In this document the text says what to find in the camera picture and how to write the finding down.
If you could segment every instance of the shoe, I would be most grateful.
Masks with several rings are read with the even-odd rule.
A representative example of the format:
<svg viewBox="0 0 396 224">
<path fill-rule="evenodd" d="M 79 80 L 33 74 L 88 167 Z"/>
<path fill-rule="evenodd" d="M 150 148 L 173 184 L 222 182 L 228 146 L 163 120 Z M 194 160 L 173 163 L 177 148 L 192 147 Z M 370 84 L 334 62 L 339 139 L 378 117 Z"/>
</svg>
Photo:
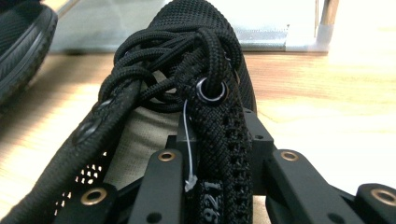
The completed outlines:
<svg viewBox="0 0 396 224">
<path fill-rule="evenodd" d="M 2 223 L 52 223 L 70 197 L 87 185 L 103 182 L 108 167 L 119 165 L 111 160 L 121 136 L 134 138 L 126 130 L 157 138 L 155 129 L 125 126 L 138 107 L 165 117 L 184 111 L 191 118 L 200 144 L 198 180 L 186 201 L 194 211 L 187 214 L 188 223 L 206 223 L 204 183 L 221 186 L 217 223 L 252 222 L 248 163 L 252 145 L 243 108 L 255 111 L 254 92 L 233 29 L 212 5 L 204 0 L 166 5 L 146 30 L 119 47 L 98 98 L 32 191 Z M 155 124 L 158 129 L 164 125 Z"/>
<path fill-rule="evenodd" d="M 38 1 L 6 1 L 1 5 L 0 108 L 34 76 L 49 50 L 57 23 L 56 13 Z"/>
</svg>

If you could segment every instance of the printed number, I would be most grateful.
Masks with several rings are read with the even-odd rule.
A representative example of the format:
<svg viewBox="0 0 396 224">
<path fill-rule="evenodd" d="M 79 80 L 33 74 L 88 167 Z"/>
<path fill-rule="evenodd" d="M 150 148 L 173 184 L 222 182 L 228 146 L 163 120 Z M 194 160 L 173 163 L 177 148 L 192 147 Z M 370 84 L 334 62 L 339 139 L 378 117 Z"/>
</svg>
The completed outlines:
<svg viewBox="0 0 396 224">
<path fill-rule="evenodd" d="M 221 189 L 220 184 L 214 184 L 214 183 L 205 182 L 204 186 L 205 186 L 206 190 L 208 190 L 208 189 Z"/>
<path fill-rule="evenodd" d="M 212 203 L 212 206 L 215 208 L 215 210 L 219 210 L 218 198 L 216 198 L 216 200 L 215 200 L 212 195 L 206 194 L 204 197 L 204 200 L 205 200 L 206 206 L 209 206 L 209 203 Z"/>
<path fill-rule="evenodd" d="M 211 224 L 219 224 L 219 214 L 211 208 L 204 210 L 205 220 Z"/>
</svg>

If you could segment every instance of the thin wire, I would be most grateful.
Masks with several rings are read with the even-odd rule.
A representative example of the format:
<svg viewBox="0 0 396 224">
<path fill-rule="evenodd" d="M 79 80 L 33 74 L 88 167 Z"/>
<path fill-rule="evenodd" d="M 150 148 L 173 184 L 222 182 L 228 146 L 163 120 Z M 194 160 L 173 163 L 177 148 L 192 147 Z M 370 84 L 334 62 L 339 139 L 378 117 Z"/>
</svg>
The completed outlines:
<svg viewBox="0 0 396 224">
<path fill-rule="evenodd" d="M 186 190 L 186 192 L 189 192 L 189 190 L 194 188 L 198 178 L 192 172 L 192 153 L 191 153 L 189 130 L 187 128 L 187 115 L 186 114 L 187 114 L 187 100 L 186 100 L 186 102 L 184 102 L 184 106 L 183 106 L 183 120 L 184 120 L 184 130 L 186 131 L 187 148 L 189 149 L 190 173 L 189 173 L 189 179 L 186 180 L 186 186 L 184 187 L 184 190 Z"/>
</svg>

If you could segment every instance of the wooden surface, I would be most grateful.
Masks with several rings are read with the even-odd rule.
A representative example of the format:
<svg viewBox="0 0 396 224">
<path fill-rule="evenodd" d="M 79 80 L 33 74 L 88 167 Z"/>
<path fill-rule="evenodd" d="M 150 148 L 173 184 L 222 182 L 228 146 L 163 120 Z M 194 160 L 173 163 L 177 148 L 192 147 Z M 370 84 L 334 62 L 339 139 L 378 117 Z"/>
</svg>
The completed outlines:
<svg viewBox="0 0 396 224">
<path fill-rule="evenodd" d="M 276 145 L 302 152 L 350 193 L 369 182 L 396 188 L 396 3 L 379 2 L 340 2 L 328 55 L 246 53 Z M 0 217 L 90 111 L 112 56 L 49 55 L 0 118 Z"/>
</svg>

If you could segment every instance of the eyelet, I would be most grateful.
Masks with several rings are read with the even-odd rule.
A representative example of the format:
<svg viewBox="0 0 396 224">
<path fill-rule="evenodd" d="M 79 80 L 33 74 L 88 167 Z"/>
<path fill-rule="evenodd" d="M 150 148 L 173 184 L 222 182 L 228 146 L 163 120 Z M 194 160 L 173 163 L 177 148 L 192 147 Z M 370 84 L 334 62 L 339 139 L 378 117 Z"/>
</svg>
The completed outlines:
<svg viewBox="0 0 396 224">
<path fill-rule="evenodd" d="M 72 144 L 74 146 L 85 141 L 91 134 L 93 134 L 99 125 L 102 123 L 101 119 L 90 120 L 83 123 L 73 134 Z"/>
<path fill-rule="evenodd" d="M 221 94 L 219 96 L 215 98 L 209 98 L 205 96 L 202 90 L 205 81 L 206 81 L 206 77 L 203 77 L 201 78 L 201 80 L 199 80 L 199 82 L 196 85 L 197 95 L 201 101 L 203 101 L 208 105 L 219 105 L 221 102 L 227 99 L 229 90 L 228 90 L 228 86 L 224 82 L 221 82 Z"/>
<path fill-rule="evenodd" d="M 110 105 L 113 102 L 114 98 L 109 98 L 105 101 L 103 101 L 101 104 L 99 104 L 99 102 L 96 102 L 96 104 L 92 107 L 92 111 L 95 110 L 101 110 L 103 108 L 105 108 L 107 105 Z"/>
</svg>

